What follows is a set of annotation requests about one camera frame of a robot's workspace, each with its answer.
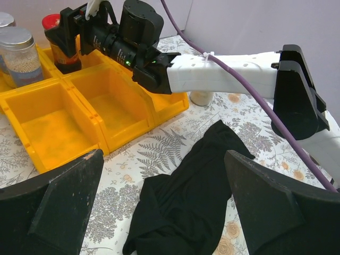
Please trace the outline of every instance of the cable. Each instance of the cable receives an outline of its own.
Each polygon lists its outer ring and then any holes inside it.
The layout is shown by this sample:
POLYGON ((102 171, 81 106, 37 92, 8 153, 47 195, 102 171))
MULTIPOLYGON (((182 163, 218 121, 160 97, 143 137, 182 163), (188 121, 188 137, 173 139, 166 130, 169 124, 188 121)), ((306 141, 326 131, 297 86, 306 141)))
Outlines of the cable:
MULTIPOLYGON (((188 40, 188 38, 184 35, 184 33, 179 29, 177 26, 174 18, 170 14, 170 11, 165 3, 165 0, 160 0, 163 4, 163 7, 165 9, 166 14, 168 15, 172 25, 176 29, 177 33, 183 38, 183 40, 189 44, 192 48, 199 51, 201 54, 205 53, 206 51, 202 48, 195 45, 193 42, 188 40)), ((288 141, 288 143, 292 146, 292 148, 295 150, 297 155, 302 159, 302 161, 307 165, 307 167, 310 169, 310 171, 315 175, 315 177, 319 180, 319 182, 325 187, 325 189, 337 192, 337 190, 333 187, 333 185, 326 179, 326 177, 323 175, 323 173, 318 169, 318 167, 314 164, 314 162, 311 160, 311 158, 304 152, 304 150, 301 148, 301 146, 298 144, 298 142, 294 139, 292 134, 289 132, 289 130, 286 128, 286 126, 282 123, 282 121, 279 119, 279 117, 274 113, 274 111, 268 106, 268 104, 263 100, 263 98, 257 93, 257 91, 250 85, 245 78, 243 78, 239 73, 237 73, 234 69, 227 66, 225 63, 223 63, 218 58, 209 55, 208 59, 214 61, 216 64, 218 64, 220 67, 222 67, 225 71, 227 71, 229 74, 231 74, 234 78, 237 79, 237 81, 242 84, 245 89, 253 96, 253 98, 256 100, 256 102, 262 107, 262 109, 267 113, 267 115, 271 118, 273 123, 276 125, 276 127, 279 129, 281 134, 284 136, 284 138, 288 141)))

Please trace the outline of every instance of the spice jar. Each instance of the spice jar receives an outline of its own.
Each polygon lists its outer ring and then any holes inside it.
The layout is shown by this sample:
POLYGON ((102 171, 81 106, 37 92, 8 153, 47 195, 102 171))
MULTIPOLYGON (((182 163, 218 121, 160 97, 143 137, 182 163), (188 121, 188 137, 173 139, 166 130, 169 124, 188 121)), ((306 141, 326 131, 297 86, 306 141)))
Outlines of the spice jar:
POLYGON ((190 100, 198 106, 208 106, 214 98, 214 92, 193 91, 190 93, 190 100))
MULTIPOLYGON (((5 12, 0 12, 0 29, 6 28, 6 27, 15 27, 15 26, 16 26, 16 22, 13 16, 5 12)), ((5 82, 10 87, 15 88, 14 81, 7 70, 5 61, 2 58, 1 54, 0 54, 0 70, 2 72, 5 82)))
POLYGON ((0 47, 16 88, 44 79, 36 43, 30 31, 20 27, 0 29, 0 47))
MULTIPOLYGON (((42 26, 45 30, 51 29, 59 25, 60 14, 51 14, 43 18, 42 26)), ((68 58, 62 50, 50 39, 47 38, 51 46, 52 55, 54 59, 54 65, 63 74, 72 73, 81 70, 81 61, 78 54, 68 58)))

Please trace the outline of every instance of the red jar lid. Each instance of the red jar lid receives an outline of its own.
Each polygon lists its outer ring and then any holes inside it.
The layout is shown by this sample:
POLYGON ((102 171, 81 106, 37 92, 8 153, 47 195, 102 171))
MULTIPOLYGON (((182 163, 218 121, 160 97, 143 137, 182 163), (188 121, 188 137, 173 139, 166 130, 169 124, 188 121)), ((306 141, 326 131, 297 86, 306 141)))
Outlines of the red jar lid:
POLYGON ((51 29, 59 25, 60 14, 50 14, 42 19, 42 26, 45 30, 51 29))

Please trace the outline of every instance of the table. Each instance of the table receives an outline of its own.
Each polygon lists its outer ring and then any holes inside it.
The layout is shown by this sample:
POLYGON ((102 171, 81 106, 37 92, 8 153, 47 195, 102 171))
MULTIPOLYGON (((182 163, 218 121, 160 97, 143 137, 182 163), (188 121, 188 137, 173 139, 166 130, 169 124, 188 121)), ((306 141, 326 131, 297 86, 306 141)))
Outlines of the table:
MULTIPOLYGON (((158 48, 162 52, 200 55, 179 36, 162 39, 158 48)), ((122 254, 143 179, 161 173, 170 174, 192 145, 218 120, 223 120, 238 134, 256 156, 256 162, 322 188, 290 145, 272 131, 269 117, 251 96, 215 93, 208 107, 190 103, 190 108, 184 113, 105 158, 81 255, 122 254), (160 156, 157 158, 150 153, 152 150, 159 152, 160 156)), ((330 180, 329 175, 321 170, 330 180)), ((0 188, 36 175, 38 172, 20 139, 6 116, 0 115, 0 188)), ((242 226, 231 197, 227 205, 224 231, 214 255, 247 254, 242 226)))

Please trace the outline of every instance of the black cloth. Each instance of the black cloth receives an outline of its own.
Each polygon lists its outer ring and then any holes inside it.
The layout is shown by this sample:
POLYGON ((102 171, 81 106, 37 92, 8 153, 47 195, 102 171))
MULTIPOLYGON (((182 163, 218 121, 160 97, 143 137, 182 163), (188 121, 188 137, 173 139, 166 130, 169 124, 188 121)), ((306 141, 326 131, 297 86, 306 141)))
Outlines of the black cloth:
POLYGON ((213 124, 171 174, 146 178, 123 254, 211 255, 222 235, 232 192, 227 150, 254 159, 222 121, 213 124))

